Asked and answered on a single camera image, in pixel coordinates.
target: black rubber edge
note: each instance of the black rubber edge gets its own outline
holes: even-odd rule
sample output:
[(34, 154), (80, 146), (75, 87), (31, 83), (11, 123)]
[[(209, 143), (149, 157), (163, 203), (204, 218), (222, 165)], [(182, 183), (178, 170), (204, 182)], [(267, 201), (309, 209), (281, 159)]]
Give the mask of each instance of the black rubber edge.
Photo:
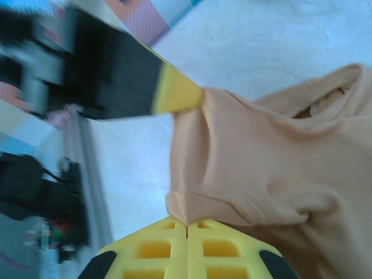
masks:
[(259, 254), (273, 279), (299, 279), (283, 257), (267, 250)]
[(114, 251), (107, 251), (95, 256), (77, 279), (105, 279), (115, 258), (116, 253)]

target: tan fabric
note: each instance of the tan fabric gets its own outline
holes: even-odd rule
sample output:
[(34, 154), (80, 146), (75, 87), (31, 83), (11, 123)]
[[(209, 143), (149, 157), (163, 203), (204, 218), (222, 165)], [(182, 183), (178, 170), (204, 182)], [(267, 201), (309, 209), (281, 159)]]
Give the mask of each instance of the tan fabric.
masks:
[(371, 97), (361, 65), (254, 103), (206, 90), (174, 115), (168, 212), (266, 241), (301, 278), (372, 278)]

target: plastic piece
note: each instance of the plastic piece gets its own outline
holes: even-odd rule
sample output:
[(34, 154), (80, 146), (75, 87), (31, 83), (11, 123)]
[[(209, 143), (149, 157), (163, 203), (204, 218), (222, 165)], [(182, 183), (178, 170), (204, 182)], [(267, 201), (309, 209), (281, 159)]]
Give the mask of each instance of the plastic piece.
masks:
[(117, 254), (105, 279), (186, 279), (186, 226), (168, 217), (99, 251)]
[(211, 219), (167, 217), (98, 254), (108, 251), (117, 257), (105, 279), (297, 278), (276, 248)]

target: blue tile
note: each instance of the blue tile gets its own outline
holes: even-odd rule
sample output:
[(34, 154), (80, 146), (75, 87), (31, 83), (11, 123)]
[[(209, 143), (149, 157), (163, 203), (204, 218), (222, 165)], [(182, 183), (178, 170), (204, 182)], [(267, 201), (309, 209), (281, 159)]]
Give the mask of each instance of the blue tile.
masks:
[(11, 153), (15, 155), (28, 154), (33, 155), (36, 147), (27, 144), (23, 141), (10, 137), (0, 132), (0, 137), (6, 137), (3, 143), (0, 144), (0, 152)]

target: crumpled t-shirt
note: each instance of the crumpled t-shirt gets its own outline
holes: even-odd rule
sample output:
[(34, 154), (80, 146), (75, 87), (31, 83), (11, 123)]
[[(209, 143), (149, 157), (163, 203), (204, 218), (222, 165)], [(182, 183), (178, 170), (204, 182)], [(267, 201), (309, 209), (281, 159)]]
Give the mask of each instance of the crumpled t-shirt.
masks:
[(371, 99), (362, 65), (255, 102), (205, 89), (174, 114), (168, 213), (271, 244), (300, 278), (371, 278)]

